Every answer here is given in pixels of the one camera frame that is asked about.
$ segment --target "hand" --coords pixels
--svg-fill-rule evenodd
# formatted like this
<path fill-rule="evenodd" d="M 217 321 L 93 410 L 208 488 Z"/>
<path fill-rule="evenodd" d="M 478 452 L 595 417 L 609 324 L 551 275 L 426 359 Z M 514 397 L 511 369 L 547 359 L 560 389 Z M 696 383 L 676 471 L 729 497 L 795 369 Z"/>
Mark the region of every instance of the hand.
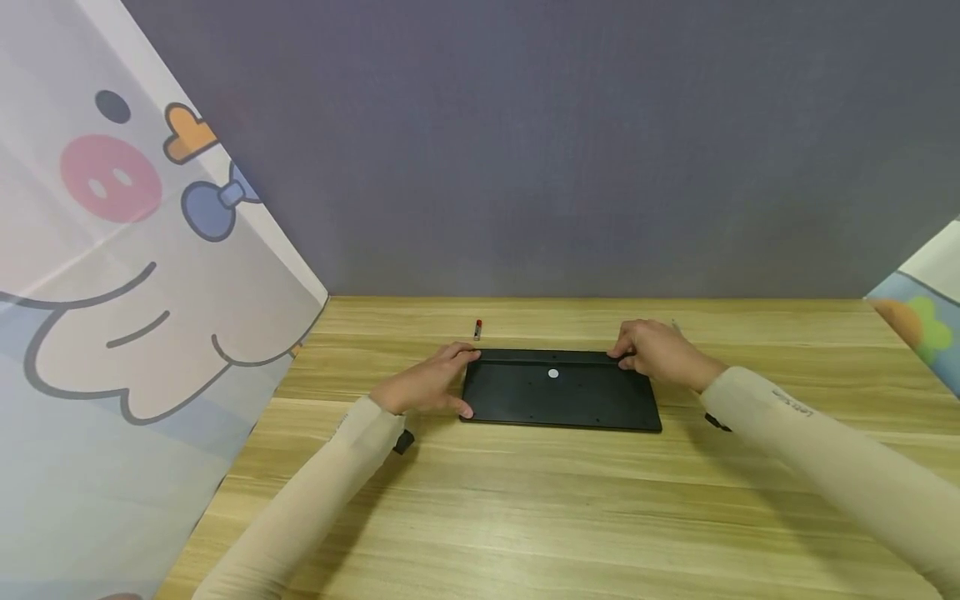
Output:
<path fill-rule="evenodd" d="M 370 399 L 394 415 L 402 415 L 410 409 L 452 408 L 461 417 L 470 419 L 473 409 L 462 399 L 452 396 L 447 388 L 468 363 L 478 358 L 480 350 L 470 344 L 454 342 L 441 346 L 436 354 L 422 363 L 379 383 L 370 392 Z"/>
<path fill-rule="evenodd" d="M 698 394 L 728 368 L 696 349 L 680 331 L 658 321 L 624 321 L 619 339 L 607 354 L 619 358 L 627 352 L 636 354 L 621 359 L 620 369 L 684 385 Z"/>

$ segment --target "wood grain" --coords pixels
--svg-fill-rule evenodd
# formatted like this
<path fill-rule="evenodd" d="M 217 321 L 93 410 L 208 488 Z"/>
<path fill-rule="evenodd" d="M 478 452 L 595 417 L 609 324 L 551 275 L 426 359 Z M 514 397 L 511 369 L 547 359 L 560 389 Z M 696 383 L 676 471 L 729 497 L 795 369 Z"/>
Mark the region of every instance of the wood grain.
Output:
<path fill-rule="evenodd" d="M 348 403 L 437 345 L 606 349 L 676 319 L 720 358 L 960 483 L 960 403 L 854 300 L 330 301 L 160 590 L 188 598 Z M 785 468 L 657 385 L 660 435 L 411 418 L 286 598 L 935 598 Z"/>

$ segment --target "gray wall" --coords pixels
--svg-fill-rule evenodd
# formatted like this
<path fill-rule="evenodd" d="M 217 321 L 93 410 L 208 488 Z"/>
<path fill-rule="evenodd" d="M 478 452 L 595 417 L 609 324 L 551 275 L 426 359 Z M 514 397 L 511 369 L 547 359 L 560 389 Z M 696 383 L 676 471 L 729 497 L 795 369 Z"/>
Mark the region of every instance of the gray wall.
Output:
<path fill-rule="evenodd" d="M 957 2 L 125 3 L 333 294 L 859 297 L 960 205 Z"/>

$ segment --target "cartoon pig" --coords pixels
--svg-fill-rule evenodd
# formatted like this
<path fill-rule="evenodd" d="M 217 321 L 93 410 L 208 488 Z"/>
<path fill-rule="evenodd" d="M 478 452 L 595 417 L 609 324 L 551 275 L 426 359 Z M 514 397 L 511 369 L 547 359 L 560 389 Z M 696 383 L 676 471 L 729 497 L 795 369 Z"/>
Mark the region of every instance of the cartoon pig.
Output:
<path fill-rule="evenodd" d="M 188 224 L 181 195 L 211 176 L 164 153 L 163 113 L 95 30 L 67 25 L 77 10 L 0 20 L 16 49 L 0 53 L 0 300 L 52 311 L 25 359 L 35 387 L 116 396 L 149 423 L 289 351 L 321 307 L 242 214 L 215 240 Z"/>

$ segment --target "beige arm sleeve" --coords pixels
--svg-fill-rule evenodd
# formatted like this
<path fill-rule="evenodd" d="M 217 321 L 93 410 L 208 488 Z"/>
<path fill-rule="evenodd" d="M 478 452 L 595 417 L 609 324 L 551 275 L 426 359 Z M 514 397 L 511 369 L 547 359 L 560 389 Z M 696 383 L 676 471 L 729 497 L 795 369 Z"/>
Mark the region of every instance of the beige arm sleeve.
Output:
<path fill-rule="evenodd" d="M 728 369 L 701 401 L 735 434 L 804 475 L 944 598 L 960 599 L 960 489 L 746 369 Z"/>
<path fill-rule="evenodd" d="M 279 598 L 340 511 L 383 464 L 403 423 L 368 397 L 357 400 L 330 441 L 210 571 L 194 600 Z"/>

